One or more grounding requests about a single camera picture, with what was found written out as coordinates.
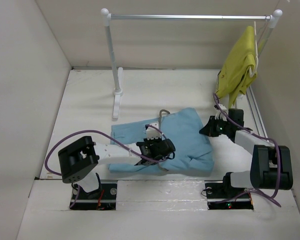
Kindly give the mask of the silver metal hanger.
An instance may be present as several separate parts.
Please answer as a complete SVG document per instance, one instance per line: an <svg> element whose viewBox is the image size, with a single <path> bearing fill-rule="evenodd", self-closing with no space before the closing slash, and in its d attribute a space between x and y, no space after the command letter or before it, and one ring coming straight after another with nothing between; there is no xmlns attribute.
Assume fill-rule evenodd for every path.
<svg viewBox="0 0 300 240"><path fill-rule="evenodd" d="M161 109L159 111L159 117L158 117L158 129L161 130L161 123L162 123L162 117L163 117L163 113L169 115L171 112L166 110L166 109ZM160 164L157 165L158 168L161 170L161 171L164 171L164 172L168 172L169 170L162 167Z"/></svg>

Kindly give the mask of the light blue trousers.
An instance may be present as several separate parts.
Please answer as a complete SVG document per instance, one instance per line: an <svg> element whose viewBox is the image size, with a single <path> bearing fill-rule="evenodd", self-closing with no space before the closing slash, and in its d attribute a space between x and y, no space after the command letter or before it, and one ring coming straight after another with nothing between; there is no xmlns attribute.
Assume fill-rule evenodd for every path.
<svg viewBox="0 0 300 240"><path fill-rule="evenodd" d="M168 159L159 165L143 166L131 164L110 164L112 173L137 173L155 175L163 173L164 168L170 174L199 171L210 174L214 168L213 148L209 138L199 131L203 123L194 108L184 108L168 114L161 119L160 130L175 146L174 159Z"/></svg>

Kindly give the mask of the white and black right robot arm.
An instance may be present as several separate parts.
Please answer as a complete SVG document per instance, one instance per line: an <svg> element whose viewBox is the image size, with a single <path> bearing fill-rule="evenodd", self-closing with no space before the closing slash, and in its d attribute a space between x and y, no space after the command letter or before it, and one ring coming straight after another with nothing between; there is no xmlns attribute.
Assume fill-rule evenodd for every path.
<svg viewBox="0 0 300 240"><path fill-rule="evenodd" d="M226 119L222 117L222 112L210 116L199 133L212 138L225 135L252 156L250 170L226 173L222 193L233 197L239 189L290 190L293 187L290 149L245 128L242 109L231 108Z"/></svg>

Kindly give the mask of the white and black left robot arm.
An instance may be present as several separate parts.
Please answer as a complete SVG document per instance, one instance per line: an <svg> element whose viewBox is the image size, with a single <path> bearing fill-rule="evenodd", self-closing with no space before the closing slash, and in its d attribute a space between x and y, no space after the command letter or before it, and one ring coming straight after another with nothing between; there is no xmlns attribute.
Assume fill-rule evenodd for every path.
<svg viewBox="0 0 300 240"><path fill-rule="evenodd" d="M148 167L175 157L170 139L153 139L125 145L98 144L84 136L58 152L62 182L78 185L90 198L101 194L97 165L127 164Z"/></svg>

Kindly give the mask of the white plastic hanger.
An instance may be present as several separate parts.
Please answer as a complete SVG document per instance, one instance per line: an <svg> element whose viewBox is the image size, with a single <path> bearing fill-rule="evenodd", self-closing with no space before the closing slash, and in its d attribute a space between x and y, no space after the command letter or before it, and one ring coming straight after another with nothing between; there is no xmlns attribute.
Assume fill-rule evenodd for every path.
<svg viewBox="0 0 300 240"><path fill-rule="evenodd" d="M255 61L255 66L254 68L249 68L248 73L249 77L252 78L253 76L256 75L258 66L259 66L259 54L258 54L258 42L257 42L257 25L256 22L253 22L253 36L254 36L254 61Z"/></svg>

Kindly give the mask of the yellow-green garment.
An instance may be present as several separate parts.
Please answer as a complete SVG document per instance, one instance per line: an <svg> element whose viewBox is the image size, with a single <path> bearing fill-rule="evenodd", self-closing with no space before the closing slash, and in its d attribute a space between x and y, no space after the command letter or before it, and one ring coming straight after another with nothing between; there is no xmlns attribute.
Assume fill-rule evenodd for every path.
<svg viewBox="0 0 300 240"><path fill-rule="evenodd" d="M235 105L238 95L246 94L257 77L257 73L252 74L257 66L255 43L255 29L247 26L218 74L215 94L220 99L228 96L228 108Z"/></svg>

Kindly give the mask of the silver and white clothes rack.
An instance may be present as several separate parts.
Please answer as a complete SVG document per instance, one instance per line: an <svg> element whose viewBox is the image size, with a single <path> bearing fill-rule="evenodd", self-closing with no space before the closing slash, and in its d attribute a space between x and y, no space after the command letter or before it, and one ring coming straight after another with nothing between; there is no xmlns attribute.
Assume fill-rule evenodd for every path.
<svg viewBox="0 0 300 240"><path fill-rule="evenodd" d="M124 68L207 68L221 64L246 25L265 24L265 44L282 10L262 16L114 14L101 11L114 79L113 119L119 118Z"/></svg>

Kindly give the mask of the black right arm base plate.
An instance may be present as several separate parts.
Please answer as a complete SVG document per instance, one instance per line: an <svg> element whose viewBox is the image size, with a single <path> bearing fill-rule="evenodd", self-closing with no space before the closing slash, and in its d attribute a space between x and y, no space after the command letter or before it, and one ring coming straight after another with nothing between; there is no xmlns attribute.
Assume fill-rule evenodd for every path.
<svg viewBox="0 0 300 240"><path fill-rule="evenodd" d="M253 210L251 195L243 194L244 191L244 188L226 186L222 180L208 180L201 195L207 200L208 210Z"/></svg>

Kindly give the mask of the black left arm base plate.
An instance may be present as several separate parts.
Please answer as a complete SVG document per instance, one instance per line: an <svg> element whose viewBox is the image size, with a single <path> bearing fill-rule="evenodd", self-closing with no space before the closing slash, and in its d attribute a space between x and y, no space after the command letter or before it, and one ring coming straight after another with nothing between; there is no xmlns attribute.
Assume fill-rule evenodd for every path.
<svg viewBox="0 0 300 240"><path fill-rule="evenodd" d="M116 209L117 181L101 181L101 189L96 194L86 193L78 185L72 184L69 209L75 211L112 211Z"/></svg>

